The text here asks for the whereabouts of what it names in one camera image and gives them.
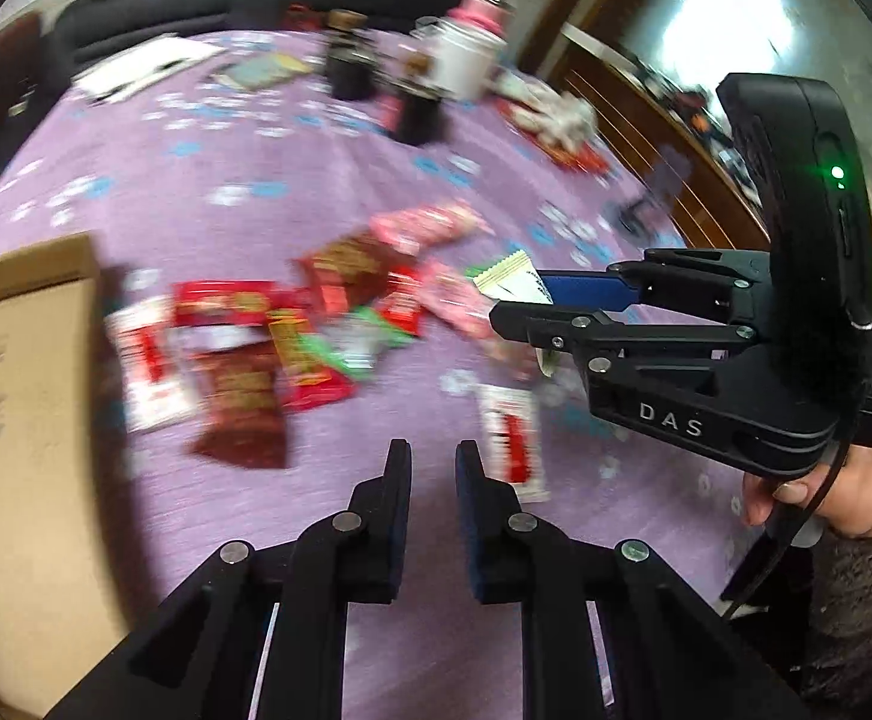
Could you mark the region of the right hand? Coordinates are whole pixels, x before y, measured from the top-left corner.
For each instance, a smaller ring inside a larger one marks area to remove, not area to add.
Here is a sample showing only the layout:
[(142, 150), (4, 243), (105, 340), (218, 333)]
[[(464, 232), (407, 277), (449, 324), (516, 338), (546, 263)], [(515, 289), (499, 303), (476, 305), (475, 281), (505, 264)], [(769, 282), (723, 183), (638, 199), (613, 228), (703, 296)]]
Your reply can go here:
[[(765, 525), (776, 504), (807, 509), (822, 489), (829, 468), (818, 465), (807, 476), (789, 483), (745, 475), (742, 484), (742, 517), (752, 527)], [(815, 509), (815, 514), (846, 538), (872, 538), (872, 449), (852, 445), (843, 468)]]

